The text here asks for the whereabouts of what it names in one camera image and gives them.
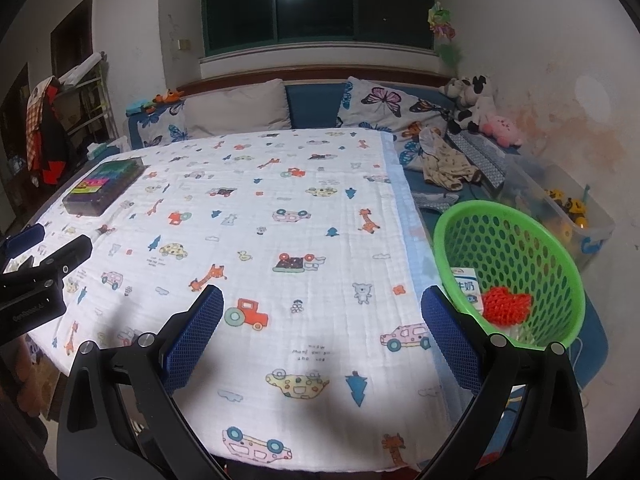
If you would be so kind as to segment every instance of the green plastic basket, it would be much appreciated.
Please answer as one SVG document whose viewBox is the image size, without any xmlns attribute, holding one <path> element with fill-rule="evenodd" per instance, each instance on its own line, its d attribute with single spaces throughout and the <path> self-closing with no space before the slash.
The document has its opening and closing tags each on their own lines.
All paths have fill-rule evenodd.
<svg viewBox="0 0 640 480">
<path fill-rule="evenodd" d="M 456 309 L 476 318 L 488 334 L 497 332 L 460 290 L 451 267 L 473 267 L 482 292 L 506 286 L 531 294 L 532 309 L 518 340 L 524 348 L 558 341 L 569 348 L 584 321 L 584 289 L 564 247 L 533 218 L 511 207 L 472 200 L 444 213 L 433 236 L 442 284 Z"/>
</svg>

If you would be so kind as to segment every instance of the pink stuffed toy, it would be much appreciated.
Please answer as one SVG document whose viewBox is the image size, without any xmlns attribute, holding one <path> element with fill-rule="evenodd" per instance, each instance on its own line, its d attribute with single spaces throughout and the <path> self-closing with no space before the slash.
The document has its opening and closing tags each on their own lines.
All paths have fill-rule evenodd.
<svg viewBox="0 0 640 480">
<path fill-rule="evenodd" d="M 516 124 L 500 115 L 488 115 L 486 122 L 480 126 L 480 131 L 488 137 L 495 137 L 495 141 L 502 148 L 522 145 L 522 132 Z"/>
</svg>

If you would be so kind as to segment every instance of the hanging clothes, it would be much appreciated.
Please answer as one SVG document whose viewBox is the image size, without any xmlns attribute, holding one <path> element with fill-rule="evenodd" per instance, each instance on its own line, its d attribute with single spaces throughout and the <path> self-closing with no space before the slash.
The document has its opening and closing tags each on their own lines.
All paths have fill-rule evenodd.
<svg viewBox="0 0 640 480">
<path fill-rule="evenodd" d="M 33 89 L 27 102 L 27 169 L 37 171 L 40 169 L 40 120 L 42 118 L 42 104 L 45 92 L 53 76 L 41 81 Z"/>
<path fill-rule="evenodd" d="M 27 106 L 28 168 L 52 186 L 58 184 L 70 161 L 70 143 L 53 107 L 59 91 L 58 81 L 48 78 L 36 86 Z"/>
</svg>

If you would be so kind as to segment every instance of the stuffed toy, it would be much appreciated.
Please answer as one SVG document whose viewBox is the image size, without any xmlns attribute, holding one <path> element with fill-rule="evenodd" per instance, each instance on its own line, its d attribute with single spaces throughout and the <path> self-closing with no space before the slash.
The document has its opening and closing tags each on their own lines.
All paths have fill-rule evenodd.
<svg viewBox="0 0 640 480">
<path fill-rule="evenodd" d="M 500 115 L 489 116 L 481 131 L 488 137 L 494 136 L 502 148 L 522 146 L 522 132 L 511 119 Z"/>
<path fill-rule="evenodd" d="M 178 92 L 177 90 L 167 90 L 166 91 L 166 96 L 158 94 L 156 96 L 156 98 L 154 99 L 154 102 L 156 104 L 177 103 L 183 95 L 184 95 L 184 92 Z"/>
<path fill-rule="evenodd" d="M 479 98 L 489 98 L 493 101 L 494 89 L 489 79 L 484 76 L 463 77 L 452 79 L 446 85 L 438 89 L 441 94 L 455 100 L 456 110 L 448 118 L 449 131 L 458 134 L 462 130 L 478 131 L 478 114 L 482 110 L 476 109 Z"/>
<path fill-rule="evenodd" d="M 465 89 L 465 84 L 463 83 L 462 79 L 455 79 L 455 78 L 449 81 L 446 85 L 438 88 L 441 94 L 446 95 L 449 99 L 452 99 L 453 101 L 455 101 L 458 97 L 460 97 L 460 94 L 462 94 L 462 91 L 464 89 Z"/>
<path fill-rule="evenodd" d="M 471 111 L 467 123 L 470 132 L 482 132 L 487 137 L 495 137 L 503 148 L 522 145 L 522 132 L 513 121 L 496 113 L 493 97 L 479 97 L 476 105 L 468 111 Z"/>
<path fill-rule="evenodd" d="M 495 110 L 494 98 L 490 96 L 480 96 L 476 104 L 471 108 L 470 120 L 466 124 L 466 129 L 473 133 L 481 132 L 489 117 L 497 114 Z"/>
<path fill-rule="evenodd" d="M 472 79 L 464 78 L 462 83 L 464 88 L 457 100 L 459 108 L 471 108 L 478 102 L 480 96 L 493 97 L 494 95 L 494 88 L 484 75 L 474 76 Z"/>
</svg>

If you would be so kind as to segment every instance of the pillow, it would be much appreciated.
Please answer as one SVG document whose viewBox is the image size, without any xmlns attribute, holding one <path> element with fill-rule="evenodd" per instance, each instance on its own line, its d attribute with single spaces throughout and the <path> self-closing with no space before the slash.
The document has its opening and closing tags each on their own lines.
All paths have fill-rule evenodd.
<svg viewBox="0 0 640 480">
<path fill-rule="evenodd" d="M 443 135 L 447 130 L 446 108 L 400 90 L 350 77 L 338 110 L 336 126 L 370 128 L 394 134 L 400 163 L 422 171 L 420 140 L 423 128 Z"/>
<path fill-rule="evenodd" d="M 184 103 L 177 102 L 171 106 L 160 105 L 151 114 L 136 114 L 134 124 L 137 126 L 142 147 L 165 146 L 172 142 L 187 140 L 190 137 L 184 126 Z"/>
<path fill-rule="evenodd" d="M 282 79 L 191 96 L 184 116 L 190 138 L 291 129 Z"/>
</svg>

